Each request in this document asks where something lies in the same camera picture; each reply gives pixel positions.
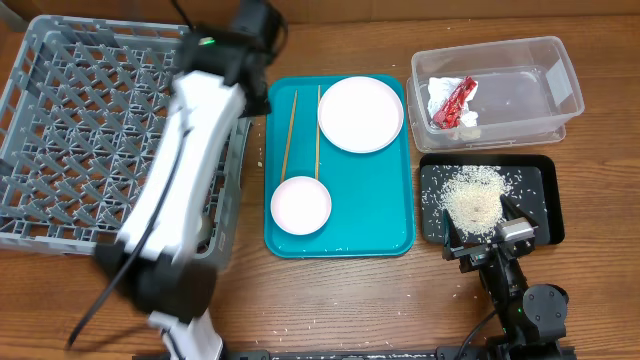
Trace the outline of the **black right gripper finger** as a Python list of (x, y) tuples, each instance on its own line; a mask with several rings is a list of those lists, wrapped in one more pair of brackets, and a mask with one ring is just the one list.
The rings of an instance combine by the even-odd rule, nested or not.
[(506, 220), (511, 221), (524, 218), (533, 229), (538, 228), (538, 223), (530, 215), (521, 210), (510, 197), (502, 194), (500, 196), (500, 202)]
[(460, 234), (458, 233), (457, 228), (450, 216), (448, 210), (443, 211), (443, 226), (444, 226), (444, 235), (443, 235), (443, 244), (444, 248), (447, 250), (456, 250), (463, 247), (463, 241), (460, 238)]

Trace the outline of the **pile of rice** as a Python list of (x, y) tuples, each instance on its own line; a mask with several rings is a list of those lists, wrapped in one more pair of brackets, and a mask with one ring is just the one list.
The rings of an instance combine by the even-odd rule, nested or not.
[(501, 195), (510, 195), (516, 182), (499, 166), (433, 165), (421, 176), (427, 180), (421, 191), (424, 210), (439, 217), (447, 211), (465, 242), (487, 242), (504, 221)]

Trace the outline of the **red snack wrapper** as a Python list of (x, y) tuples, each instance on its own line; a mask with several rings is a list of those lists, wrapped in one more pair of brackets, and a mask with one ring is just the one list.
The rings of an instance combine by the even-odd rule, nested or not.
[(477, 83), (467, 76), (454, 88), (444, 104), (433, 116), (434, 122), (440, 129), (451, 129), (460, 124), (463, 108), (476, 87)]

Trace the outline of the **white tissue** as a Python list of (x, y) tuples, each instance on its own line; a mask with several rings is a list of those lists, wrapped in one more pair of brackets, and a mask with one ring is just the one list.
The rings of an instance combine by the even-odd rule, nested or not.
[[(428, 101), (428, 104), (427, 104), (427, 110), (428, 110), (429, 116), (431, 118), (431, 122), (432, 122), (433, 127), (440, 129), (439, 126), (434, 122), (433, 116), (440, 109), (440, 107), (444, 104), (444, 102), (447, 100), (449, 95), (453, 92), (454, 88), (464, 78), (452, 78), (452, 77), (436, 78), (436, 77), (431, 77), (429, 79), (429, 83), (428, 83), (428, 86), (427, 86), (428, 94), (429, 94), (429, 101)], [(478, 113), (475, 112), (475, 111), (471, 111), (470, 108), (469, 108), (469, 102), (474, 99), (474, 97), (475, 97), (475, 95), (477, 93), (477, 90), (478, 90), (478, 83), (477, 83), (477, 87), (474, 90), (474, 92), (467, 99), (467, 104), (463, 108), (461, 122), (457, 127), (459, 127), (459, 126), (475, 127), (477, 125)]]

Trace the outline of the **large white plate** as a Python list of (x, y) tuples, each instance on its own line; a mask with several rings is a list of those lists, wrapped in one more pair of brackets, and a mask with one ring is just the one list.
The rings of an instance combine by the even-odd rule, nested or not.
[(404, 110), (399, 96), (381, 80), (355, 76), (331, 85), (321, 96), (318, 124), (341, 150), (366, 154), (390, 145), (399, 135)]

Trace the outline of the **wooden chopstick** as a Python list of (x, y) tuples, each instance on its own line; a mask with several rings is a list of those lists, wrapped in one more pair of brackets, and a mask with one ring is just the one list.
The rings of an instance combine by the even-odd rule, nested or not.
[(315, 136), (315, 162), (314, 162), (314, 178), (319, 181), (319, 166), (320, 166), (320, 115), (319, 108), (322, 98), (322, 87), (317, 87), (317, 107), (316, 107), (316, 136)]
[(294, 92), (294, 98), (293, 98), (291, 113), (289, 117), (289, 124), (287, 128), (287, 139), (286, 139), (285, 151), (283, 155), (283, 164), (281, 168), (281, 177), (280, 177), (281, 183), (284, 182), (286, 179), (288, 158), (290, 153), (291, 139), (292, 139), (292, 133), (293, 133), (294, 123), (295, 123), (296, 109), (297, 109), (297, 100), (298, 100), (298, 90), (296, 89)]

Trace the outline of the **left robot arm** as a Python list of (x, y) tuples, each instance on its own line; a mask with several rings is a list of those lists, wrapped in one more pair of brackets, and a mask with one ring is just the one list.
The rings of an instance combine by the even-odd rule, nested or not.
[(269, 2), (240, 3), (225, 28), (191, 25), (176, 55), (169, 118), (132, 213), (93, 258), (108, 285), (77, 323), (77, 337), (113, 291), (148, 314), (170, 359), (220, 359), (224, 342), (208, 312), (215, 265), (196, 257), (204, 204), (232, 127), (270, 113), (266, 70), (288, 24)]

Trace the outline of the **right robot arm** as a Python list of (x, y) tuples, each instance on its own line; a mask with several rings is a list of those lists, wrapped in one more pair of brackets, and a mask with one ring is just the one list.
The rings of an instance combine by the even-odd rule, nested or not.
[(457, 359), (575, 360), (575, 349), (563, 347), (568, 293), (554, 284), (530, 286), (518, 259), (535, 250), (538, 223), (507, 196), (500, 197), (506, 220), (499, 239), (467, 247), (448, 211), (443, 212), (443, 252), (458, 260), (462, 273), (477, 271), (494, 310), (465, 338)]

